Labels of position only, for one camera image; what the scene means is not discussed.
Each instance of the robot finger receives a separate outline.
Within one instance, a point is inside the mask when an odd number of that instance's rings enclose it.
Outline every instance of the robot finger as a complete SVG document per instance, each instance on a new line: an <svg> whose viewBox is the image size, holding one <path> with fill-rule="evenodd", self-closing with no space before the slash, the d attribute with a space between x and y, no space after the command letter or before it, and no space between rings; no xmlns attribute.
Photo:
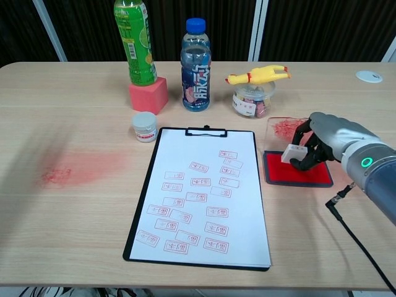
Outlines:
<svg viewBox="0 0 396 297"><path fill-rule="evenodd" d="M320 162L316 161L315 159L315 151L312 150L307 153L307 155L301 160L297 159L290 159L290 164L296 168L297 170L300 171L307 171L310 170L311 168L315 167L317 164Z"/></svg>
<svg viewBox="0 0 396 297"><path fill-rule="evenodd" d="M304 134L312 131L311 127L309 126L310 122L311 119L308 119L306 122L302 123L296 128L296 132L293 136L293 140L291 141L291 144L299 145L299 142L303 138Z"/></svg>
<svg viewBox="0 0 396 297"><path fill-rule="evenodd" d="M318 144L319 139L317 138L316 134L313 133L305 143L305 146L308 148L308 152L310 152L311 150L314 150Z"/></svg>

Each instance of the red ink pad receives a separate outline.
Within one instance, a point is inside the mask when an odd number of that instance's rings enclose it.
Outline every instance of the red ink pad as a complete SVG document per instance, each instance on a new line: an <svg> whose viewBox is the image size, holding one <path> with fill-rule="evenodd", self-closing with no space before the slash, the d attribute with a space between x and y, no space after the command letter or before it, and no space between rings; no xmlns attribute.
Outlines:
<svg viewBox="0 0 396 297"><path fill-rule="evenodd" d="M294 187L331 187L333 179L325 162L308 171L300 171L282 163L283 152L265 151L263 156L265 180L269 184Z"/></svg>

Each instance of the clipboard clip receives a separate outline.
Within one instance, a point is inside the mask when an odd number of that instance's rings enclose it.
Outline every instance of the clipboard clip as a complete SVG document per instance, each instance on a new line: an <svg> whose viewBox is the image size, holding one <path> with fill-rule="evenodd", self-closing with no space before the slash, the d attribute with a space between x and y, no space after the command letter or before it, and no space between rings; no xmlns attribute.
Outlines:
<svg viewBox="0 0 396 297"><path fill-rule="evenodd" d="M208 125L203 128L187 128L186 136L212 136L212 137L227 137L226 129L212 129Z"/></svg>

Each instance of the rubber chicken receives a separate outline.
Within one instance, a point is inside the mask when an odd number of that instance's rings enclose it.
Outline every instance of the rubber chicken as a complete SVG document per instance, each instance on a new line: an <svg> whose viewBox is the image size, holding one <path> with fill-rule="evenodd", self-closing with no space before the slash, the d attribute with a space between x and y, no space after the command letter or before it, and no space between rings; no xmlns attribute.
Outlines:
<svg viewBox="0 0 396 297"><path fill-rule="evenodd" d="M286 73L276 73L275 70L285 71ZM287 67L281 65L269 65L261 68L254 68L251 72L241 75L230 74L225 81L230 85L247 83L262 85L277 79L286 78L291 78L291 74L287 72Z"/></svg>

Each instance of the pink sponge block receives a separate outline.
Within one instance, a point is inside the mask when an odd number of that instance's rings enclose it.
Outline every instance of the pink sponge block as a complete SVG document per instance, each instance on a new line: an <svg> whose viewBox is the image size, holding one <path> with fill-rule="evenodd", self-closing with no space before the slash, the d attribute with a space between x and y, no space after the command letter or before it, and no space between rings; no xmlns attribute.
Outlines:
<svg viewBox="0 0 396 297"><path fill-rule="evenodd" d="M157 81L145 87L129 85L131 105L137 111L150 111L158 114L168 103L168 89L166 79L159 77Z"/></svg>

